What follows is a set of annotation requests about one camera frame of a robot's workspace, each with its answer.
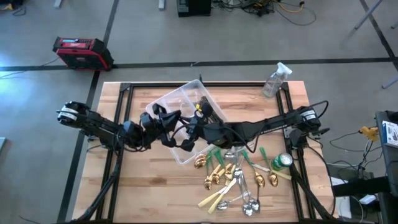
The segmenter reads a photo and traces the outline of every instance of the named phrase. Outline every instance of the spray bottle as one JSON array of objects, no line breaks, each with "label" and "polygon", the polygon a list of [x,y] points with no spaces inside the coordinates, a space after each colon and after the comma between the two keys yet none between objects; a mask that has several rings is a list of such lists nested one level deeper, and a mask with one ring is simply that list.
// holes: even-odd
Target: spray bottle
[{"label": "spray bottle", "polygon": [[262,87],[262,93],[268,98],[275,96],[281,84],[293,72],[281,62],[279,62],[277,65],[278,69],[268,77],[264,87]]}]

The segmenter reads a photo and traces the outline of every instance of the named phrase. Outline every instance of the wooden tabletop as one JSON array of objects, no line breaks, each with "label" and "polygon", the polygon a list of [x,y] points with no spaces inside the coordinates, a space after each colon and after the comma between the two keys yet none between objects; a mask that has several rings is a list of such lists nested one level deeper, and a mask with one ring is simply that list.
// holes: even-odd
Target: wooden tabletop
[{"label": "wooden tabletop", "polygon": [[[98,112],[110,120],[114,118],[119,85],[118,82],[104,83],[99,99]],[[289,87],[294,108],[309,104],[304,82],[289,82]],[[130,120],[137,122],[139,115],[145,112],[149,103],[172,90],[173,88],[135,88]],[[259,87],[211,87],[208,91],[224,111],[228,121],[259,121],[279,115],[276,99],[265,98]],[[322,153],[317,143],[311,140],[309,143]],[[285,152],[282,131],[262,135],[259,146],[266,149],[270,158]],[[83,214],[100,191],[106,153],[106,150],[97,148],[87,154],[73,212],[74,218]],[[249,156],[254,162],[266,167],[259,150],[254,154],[249,153]],[[305,150],[304,158],[312,192],[322,205],[331,211],[333,194],[324,163],[311,150]],[[256,197],[257,187],[253,171],[246,162],[243,170],[249,189]],[[267,173],[259,172],[264,177],[267,176]],[[288,174],[289,170],[284,169],[283,172]],[[213,185],[211,190],[205,190],[203,186],[205,177],[205,169],[195,169],[192,162],[185,166],[178,165],[169,149],[158,141],[154,142],[152,149],[146,152],[125,152],[114,222],[295,222],[298,220],[292,184],[282,178],[279,178],[277,187],[272,187],[267,182],[267,185],[260,190],[260,213],[245,217],[241,210],[243,201],[237,200],[227,210],[216,210],[209,215],[207,210],[212,203],[202,209],[199,209],[197,204],[221,189],[225,180],[223,177],[221,185]],[[224,199],[230,200],[239,194],[239,187],[234,185]],[[109,198],[110,193],[106,198],[104,217],[108,211]],[[302,191],[301,199],[305,216],[308,217]]]}]

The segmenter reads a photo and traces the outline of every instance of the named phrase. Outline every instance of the green can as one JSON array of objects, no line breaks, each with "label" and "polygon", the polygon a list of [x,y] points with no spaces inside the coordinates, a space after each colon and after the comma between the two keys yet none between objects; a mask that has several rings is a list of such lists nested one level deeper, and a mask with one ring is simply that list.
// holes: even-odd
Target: green can
[{"label": "green can", "polygon": [[279,154],[275,159],[272,160],[271,166],[273,170],[280,171],[289,167],[293,163],[293,158],[288,153]]}]

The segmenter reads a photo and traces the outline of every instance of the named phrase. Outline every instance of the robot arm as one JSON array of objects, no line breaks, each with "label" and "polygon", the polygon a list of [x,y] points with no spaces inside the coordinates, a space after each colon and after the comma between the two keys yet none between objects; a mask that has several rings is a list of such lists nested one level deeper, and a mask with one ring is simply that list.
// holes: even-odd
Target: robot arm
[{"label": "robot arm", "polygon": [[[66,126],[78,128],[84,135],[97,136],[107,148],[114,148],[117,143],[123,143],[130,148],[150,149],[157,139],[167,147],[180,147],[191,151],[195,141],[204,139],[208,144],[214,144],[222,149],[233,146],[245,146],[259,135],[293,127],[295,134],[304,136],[308,133],[323,134],[328,129],[319,130],[320,122],[311,106],[302,106],[283,115],[252,122],[223,122],[215,118],[213,108],[208,103],[201,105],[191,118],[181,116],[181,111],[167,113],[165,108],[155,104],[154,113],[158,118],[152,118],[148,113],[142,113],[140,123],[126,121],[124,124],[112,122],[103,118],[97,112],[91,111],[83,103],[71,101],[58,111],[58,121]],[[182,124],[175,130],[177,123]],[[181,145],[176,143],[174,131],[186,129],[190,136]]]}]

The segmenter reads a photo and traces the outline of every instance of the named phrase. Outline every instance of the concrete floor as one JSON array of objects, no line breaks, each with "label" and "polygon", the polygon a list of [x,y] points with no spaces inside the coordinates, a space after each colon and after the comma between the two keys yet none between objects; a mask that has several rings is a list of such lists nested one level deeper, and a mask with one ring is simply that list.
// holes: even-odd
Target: concrete floor
[{"label": "concrete floor", "polygon": [[[113,1],[66,0],[61,10],[52,5],[53,0],[30,0],[25,16],[0,12],[0,71],[12,66],[38,66],[55,59],[51,49],[56,36],[102,39]],[[364,14],[359,0],[306,1],[318,17],[307,27],[292,25],[277,13],[258,18],[220,9],[213,10],[211,17],[181,19],[176,15],[175,1],[167,1],[162,12],[157,5],[158,0],[119,1],[108,44],[116,63],[388,57],[369,21],[352,32]],[[374,13],[395,54],[398,30],[389,27],[398,19],[394,17],[397,8],[398,2],[385,0]],[[288,16],[299,22],[310,19],[306,13]],[[58,60],[52,65],[61,64]],[[364,125],[372,126],[377,110],[398,110],[398,84],[381,89],[383,83],[398,75],[393,63],[308,63],[289,67],[294,71],[291,80],[305,81],[311,103],[330,101],[322,118],[324,127],[331,128],[322,139],[326,161],[343,159],[357,164],[361,153],[335,149],[328,141]],[[103,82],[188,81],[198,74],[204,80],[264,80],[274,69],[274,65],[114,69],[99,76],[93,108],[98,104]],[[19,215],[39,223],[57,221],[78,131],[59,125],[55,111],[66,101],[85,102],[92,78],[93,72],[42,70],[0,80],[0,137],[8,138],[0,153],[0,223],[26,223]],[[339,143],[361,150],[366,140],[354,136]],[[370,153],[368,160],[379,153]],[[82,154],[76,179],[84,159]],[[385,172],[383,159],[367,168],[375,176]],[[76,193],[75,188],[70,207]]]}]

